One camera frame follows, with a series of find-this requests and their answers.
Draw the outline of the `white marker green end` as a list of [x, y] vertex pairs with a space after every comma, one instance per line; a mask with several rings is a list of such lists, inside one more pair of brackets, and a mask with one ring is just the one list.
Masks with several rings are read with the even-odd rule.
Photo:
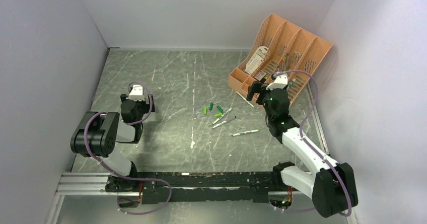
[[257, 133], [257, 132], [259, 132], [259, 129], [254, 129], [254, 130], [248, 130], [248, 131], [243, 131], [243, 132], [239, 132], [239, 133], [234, 133], [231, 136], [232, 137], [236, 137], [236, 136], [248, 135], [248, 134]]

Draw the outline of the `white marker blue end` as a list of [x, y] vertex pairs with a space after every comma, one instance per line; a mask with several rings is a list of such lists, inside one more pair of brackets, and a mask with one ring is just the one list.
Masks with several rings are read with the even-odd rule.
[[225, 124], [227, 124], [227, 123], [229, 123], [229, 122], [231, 122], [231, 121], [235, 120], [236, 118], [237, 118], [237, 116], [234, 116], [233, 118], [230, 118], [230, 119], [228, 119], [228, 120], [224, 120], [224, 121], [222, 121], [222, 122], [220, 122], [220, 123], [218, 123], [218, 124], [214, 125], [214, 126], [212, 127], [212, 129], [215, 129], [215, 128], [217, 128], [217, 127], [223, 126], [223, 125], [225, 125]]

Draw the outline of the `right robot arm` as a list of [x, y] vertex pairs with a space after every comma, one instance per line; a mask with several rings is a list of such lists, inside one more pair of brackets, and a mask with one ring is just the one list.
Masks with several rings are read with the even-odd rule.
[[254, 81], [246, 99], [262, 105], [270, 134], [288, 147], [307, 167], [301, 170], [287, 162], [274, 167], [272, 185], [278, 191], [293, 187], [308, 196], [316, 211], [323, 217], [335, 214], [350, 215], [358, 204], [354, 171], [348, 163], [340, 164], [317, 147], [304, 134], [289, 113], [290, 100], [283, 83], [263, 84]]

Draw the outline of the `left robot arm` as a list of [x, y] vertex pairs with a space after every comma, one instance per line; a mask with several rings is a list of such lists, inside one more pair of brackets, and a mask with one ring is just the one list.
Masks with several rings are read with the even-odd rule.
[[119, 185], [128, 192], [139, 186], [135, 164], [119, 150], [117, 143], [137, 144], [143, 133], [142, 119], [155, 112], [154, 96], [122, 94], [120, 112], [86, 112], [74, 131], [70, 148], [73, 153], [93, 158], [107, 167]]

